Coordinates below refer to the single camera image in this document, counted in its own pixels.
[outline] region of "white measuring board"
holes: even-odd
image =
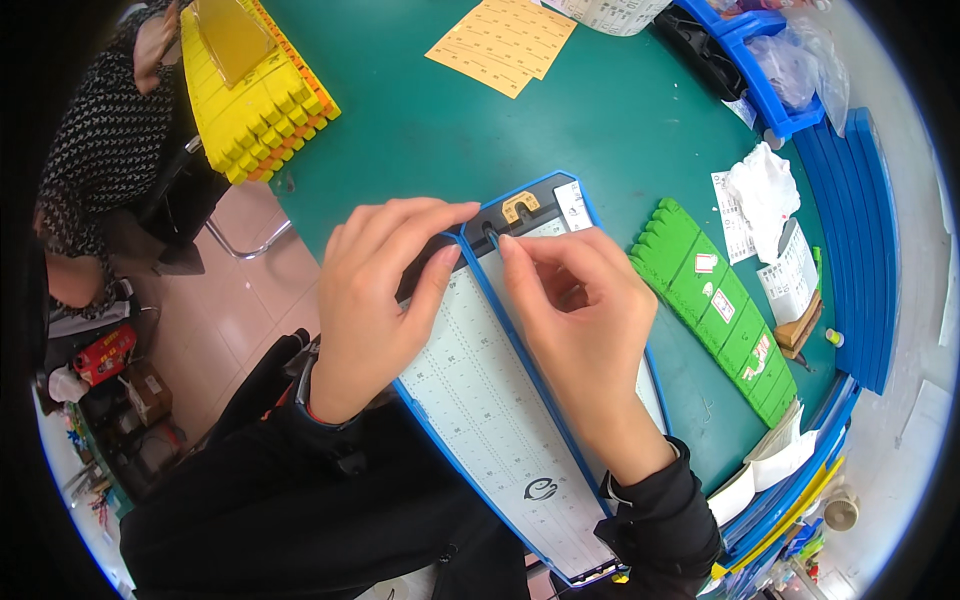
[[[607,518],[469,267],[453,274],[426,347],[399,378],[435,434],[531,546],[574,579],[613,560]]]
[[[520,237],[544,237],[548,235],[561,235],[567,232],[569,232],[569,229],[566,226],[566,222],[558,217],[538,228],[528,231]],[[523,344],[526,345],[526,336],[523,335],[523,322],[520,320],[519,314],[516,312],[516,308],[510,300],[510,296],[507,294],[507,288],[503,283],[503,259],[500,258],[500,252],[489,252],[485,256],[481,256],[477,261],[487,275],[487,279],[490,280],[490,284],[496,296],[500,299],[500,303],[503,304],[504,310],[507,311],[507,316],[510,318],[511,323],[514,324],[517,333],[520,334],[520,339],[523,340]],[[636,374],[636,395],[639,396],[644,408],[647,409],[650,418],[654,420],[657,429],[666,435],[667,431],[663,418],[663,410],[660,408],[657,387],[654,385],[653,375],[650,373],[646,357],[640,361],[640,368]],[[589,456],[588,449],[583,448],[582,444],[581,448],[583,449],[587,462],[590,464],[590,470],[593,470],[594,474],[596,474],[597,469],[594,468],[594,465],[598,464],[597,461],[594,461],[593,457]],[[605,472],[605,468],[600,469],[598,481],[603,478]]]

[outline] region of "person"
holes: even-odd
[[[370,589],[397,577],[410,598],[529,597],[521,541],[401,402],[368,407],[426,345],[459,247],[429,258],[401,310],[404,270],[478,209],[392,200],[357,207],[333,230],[313,367],[263,420],[218,436],[121,520],[138,598],[400,598]],[[609,469],[600,492],[619,507],[594,533],[632,568],[626,584],[564,597],[694,597],[720,536],[689,450],[636,397],[656,297],[599,228],[504,235],[499,248],[529,348]]]
[[[69,316],[96,319],[114,301],[100,217],[156,180],[175,105],[179,46],[168,48],[177,10],[176,1],[155,0],[118,26],[87,68],[44,164],[34,229],[54,308]]]

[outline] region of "red box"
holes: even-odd
[[[73,359],[73,369],[91,386],[110,379],[130,364],[136,332],[122,324],[106,336],[84,348]]]

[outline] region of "green foam block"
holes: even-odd
[[[775,427],[797,393],[793,374],[740,279],[675,200],[660,201],[630,262]]]

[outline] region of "yellow foam rack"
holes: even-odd
[[[276,40],[243,81],[227,88],[193,11],[180,14],[183,68],[206,158],[230,183],[269,181],[274,171],[340,116],[340,108],[257,0],[238,0]]]

